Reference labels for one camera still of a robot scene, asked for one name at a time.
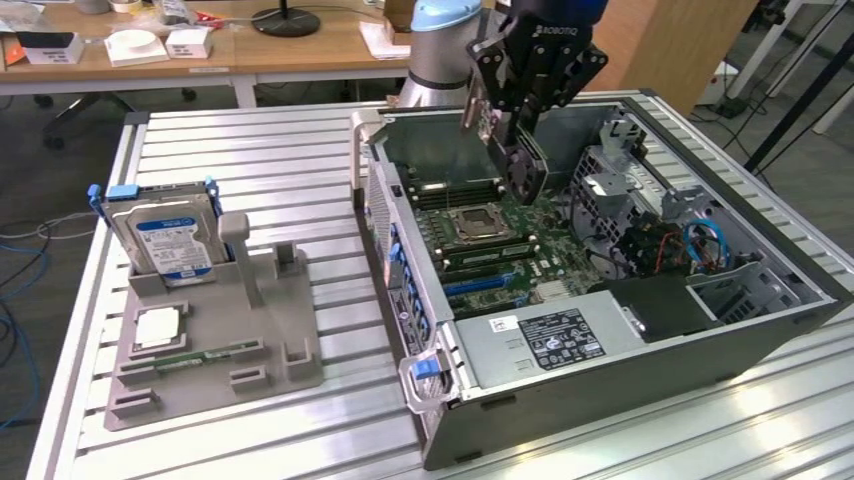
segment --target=blue cable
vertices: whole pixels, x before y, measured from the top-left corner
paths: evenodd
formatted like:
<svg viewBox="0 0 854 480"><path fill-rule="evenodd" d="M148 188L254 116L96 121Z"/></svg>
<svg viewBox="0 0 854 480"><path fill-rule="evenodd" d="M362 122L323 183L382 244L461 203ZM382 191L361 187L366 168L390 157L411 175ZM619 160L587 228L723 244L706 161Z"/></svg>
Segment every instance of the blue cable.
<svg viewBox="0 0 854 480"><path fill-rule="evenodd" d="M694 245L691 244L691 227L694 226L706 227L714 232L715 237L718 239L718 244L721 245L721 256L723 257L725 265L729 267L732 264L733 258L730 256L730 247L726 243L723 230L721 230L721 227L715 222L713 222L706 218L698 218L691 220L686 224L685 230L682 231L682 242L686 245L686 251L689 252L689 255L691 256L694 261L702 265L703 259L701 258L699 254L697 253L697 250L694 249Z"/></svg>
<svg viewBox="0 0 854 480"><path fill-rule="evenodd" d="M30 410L39 404L40 381L39 381L39 370L36 369L36 360L32 358L32 352L30 350L30 340L27 339L27 334L12 323L12 321L7 317L0 316L0 323L3 323L7 327L10 327L10 329L12 330L14 335L18 335L18 339L22 342L22 347L24 349L24 356L27 358L27 363L30 365L30 373L32 375L32 385L34 385L32 396L30 397L30 401L22 407L22 409L18 411L18 413L15 415L12 415L12 418L10 418L0 425L0 431L3 431L6 429L6 427L8 427L12 424L12 422L15 422L15 420L22 418L27 414L27 412L30 412Z"/></svg>
<svg viewBox="0 0 854 480"><path fill-rule="evenodd" d="M42 250L35 250L32 248L16 248L16 247L10 247L8 245L0 244L0 249L2 250L8 250L10 252L15 252L15 253L28 253L28 254L36 255L36 256L39 256L42 258L42 266L39 268L39 272L30 279L30 281L27 281L24 284L22 284L22 286L19 286L11 292L0 295L0 300L8 300L15 295L19 295L30 287L32 287L34 284L39 281L39 279L44 276L44 274L46 274L46 272L48 270L48 256Z"/></svg>

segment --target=gray carpet floor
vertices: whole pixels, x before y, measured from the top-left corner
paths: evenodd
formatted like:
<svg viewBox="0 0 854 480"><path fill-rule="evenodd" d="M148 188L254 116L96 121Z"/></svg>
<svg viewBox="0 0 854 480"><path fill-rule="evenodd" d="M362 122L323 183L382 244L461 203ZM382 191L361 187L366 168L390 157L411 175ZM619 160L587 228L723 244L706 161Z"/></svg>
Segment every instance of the gray carpet floor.
<svg viewBox="0 0 854 480"><path fill-rule="evenodd" d="M746 60L761 41L761 34L740 38L730 58L737 64ZM792 51L793 43L781 40L766 65L760 71L761 78L780 56ZM740 138L753 151L785 114L793 98L801 94L814 75L828 60L810 55L806 65L794 81L784 90L784 95L765 103L768 113L756 115ZM802 121L789 138L817 117L832 101L854 81L852 72L842 72L820 100L812 105ZM362 83L362 100L383 99L394 92L394 82L371 81ZM178 90L127 92L123 97L140 110L176 111L191 109L235 108L230 88L199 88L198 100L184 102ZM754 91L761 98L762 87ZM341 101L342 83L323 82L266 86L258 89L263 104L286 105L298 103L329 103ZM40 128L51 117L72 101L74 95L55 95L56 106L40 109L31 97L18 97L11 106L0 111L0 225L14 222L44 221L70 213L86 211L86 190L91 183L104 184L110 174L115 148L119 141L123 114L110 104L99 104L87 111L64 131L67 147L55 152L42 146ZM706 119L717 116L706 109L695 111ZM741 127L746 115L721 122L732 129ZM698 127L719 144L732 137L721 124L698 123ZM781 197L828 234L828 236L854 253L854 111L844 114L825 136L808 133L796 146L781 157L768 172L768 178ZM728 151L740 160L746 155L738 146ZM58 235L86 231L94 225L91 218L64 224ZM7 228L3 233L16 233L35 228L34 223L22 223ZM44 396L60 355L66 335L66 325L74 307L75 295L80 287L80 275L88 253L90 239L63 240L50 246L50 269L46 277L22 296L8 303L15 317L24 327L32 347L42 382L39 406L27 418L38 419L44 407ZM39 248L39 239L16 241L18 247ZM0 251L0 278L14 272L28 260L27 255ZM31 394L27 364L19 351L8 365L0 369L0 420L10 418ZM38 426L20 426L0 432L0 478L24 477Z"/></svg>

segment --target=robotiq logo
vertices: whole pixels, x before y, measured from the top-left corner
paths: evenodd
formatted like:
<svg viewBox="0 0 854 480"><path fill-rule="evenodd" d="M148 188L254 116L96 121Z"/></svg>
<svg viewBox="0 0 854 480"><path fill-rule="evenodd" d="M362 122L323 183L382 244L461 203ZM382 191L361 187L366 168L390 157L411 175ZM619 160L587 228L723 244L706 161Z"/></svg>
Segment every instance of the robotiq logo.
<svg viewBox="0 0 854 480"><path fill-rule="evenodd" d="M543 27L542 25L537 26L537 32L534 36L538 37L541 35L578 35L578 28L575 27Z"/></svg>

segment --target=blue hard drive label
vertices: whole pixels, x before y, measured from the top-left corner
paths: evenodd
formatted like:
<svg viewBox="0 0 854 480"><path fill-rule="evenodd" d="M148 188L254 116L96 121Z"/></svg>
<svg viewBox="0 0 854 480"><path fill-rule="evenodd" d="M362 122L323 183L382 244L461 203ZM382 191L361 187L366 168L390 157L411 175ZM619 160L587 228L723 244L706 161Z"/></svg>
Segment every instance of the blue hard drive label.
<svg viewBox="0 0 854 480"><path fill-rule="evenodd" d="M207 274L214 268L204 243L195 238L199 224L192 217L136 224L142 244L158 273L183 280Z"/></svg>

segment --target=power supply label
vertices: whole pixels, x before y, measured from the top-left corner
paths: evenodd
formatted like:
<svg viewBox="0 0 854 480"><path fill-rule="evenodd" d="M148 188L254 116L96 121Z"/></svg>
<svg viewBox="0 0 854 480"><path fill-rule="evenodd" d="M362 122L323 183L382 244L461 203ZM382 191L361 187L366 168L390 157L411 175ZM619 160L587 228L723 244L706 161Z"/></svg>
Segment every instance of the power supply label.
<svg viewBox="0 0 854 480"><path fill-rule="evenodd" d="M578 309L519 321L537 364L545 370L605 355L605 348Z"/></svg>

